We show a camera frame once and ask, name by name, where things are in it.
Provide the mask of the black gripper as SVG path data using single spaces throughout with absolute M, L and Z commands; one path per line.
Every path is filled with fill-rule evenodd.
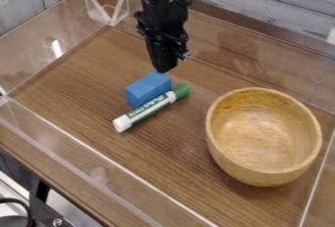
M 141 0 L 142 9 L 134 13 L 152 64 L 161 73 L 189 57 L 185 22 L 190 3 L 192 0 Z

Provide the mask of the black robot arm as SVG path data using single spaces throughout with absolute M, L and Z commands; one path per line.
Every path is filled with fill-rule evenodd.
M 193 0 L 141 0 L 142 9 L 134 13 L 138 33 L 145 38 L 150 61 L 160 73 L 189 57 L 185 23 L 192 3 Z

